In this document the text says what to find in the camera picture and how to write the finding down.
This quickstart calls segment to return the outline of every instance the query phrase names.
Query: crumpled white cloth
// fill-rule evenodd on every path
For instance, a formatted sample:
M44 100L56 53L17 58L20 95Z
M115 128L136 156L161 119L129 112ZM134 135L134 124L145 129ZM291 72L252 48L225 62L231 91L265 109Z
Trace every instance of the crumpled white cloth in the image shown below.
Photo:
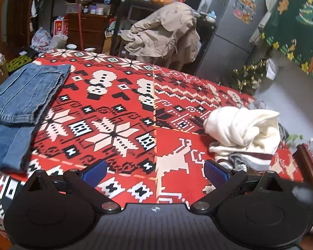
M211 143L210 152L216 156L232 153L273 155L280 143L279 113L271 110L221 107L204 121L205 133L219 143Z

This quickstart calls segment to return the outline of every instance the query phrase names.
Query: denim jeans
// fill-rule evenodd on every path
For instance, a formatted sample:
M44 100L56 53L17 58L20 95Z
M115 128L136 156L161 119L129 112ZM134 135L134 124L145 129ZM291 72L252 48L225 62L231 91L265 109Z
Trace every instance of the denim jeans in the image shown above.
M0 86L0 169L23 171L35 127L69 72L30 63Z

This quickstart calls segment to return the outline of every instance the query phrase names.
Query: wooden drawer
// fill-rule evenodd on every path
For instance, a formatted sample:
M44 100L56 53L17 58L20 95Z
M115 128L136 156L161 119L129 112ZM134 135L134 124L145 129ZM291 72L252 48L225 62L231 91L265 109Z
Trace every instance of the wooden drawer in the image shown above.
M102 52L104 45L104 33L96 33L96 32L82 32L82 39L84 48L93 47L98 48L99 53ZM68 31L68 44L75 44L78 46L78 50L80 49L80 36L79 31Z
M79 31L78 14L67 14L68 29L72 31ZM81 28L82 31L102 32L108 25L108 16L95 14L81 14Z

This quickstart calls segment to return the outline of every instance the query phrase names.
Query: bed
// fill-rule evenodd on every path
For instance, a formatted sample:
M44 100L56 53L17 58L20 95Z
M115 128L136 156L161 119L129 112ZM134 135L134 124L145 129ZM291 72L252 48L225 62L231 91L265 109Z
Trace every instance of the bed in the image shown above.
M3 240L4 214L37 169L61 175L105 159L107 176L96 188L122 207L127 202L189 206L214 188L203 173L205 160L213 158L204 119L218 107L253 101L195 76L104 54L54 49L34 63L71 64L71 74L36 133L27 173L0 172ZM271 169L282 178L303 180L287 147L277 150Z

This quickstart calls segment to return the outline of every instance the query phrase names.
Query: white bowl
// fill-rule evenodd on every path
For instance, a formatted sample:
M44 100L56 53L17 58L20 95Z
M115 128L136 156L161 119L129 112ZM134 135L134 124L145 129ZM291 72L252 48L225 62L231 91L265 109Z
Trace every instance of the white bowl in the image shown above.
M77 47L78 47L78 46L76 46L75 44L68 44L68 45L66 46L66 48L69 49L69 50L76 50Z
M95 48L86 48L84 51L87 51L87 52L89 52L89 53L93 53L93 52L95 52Z

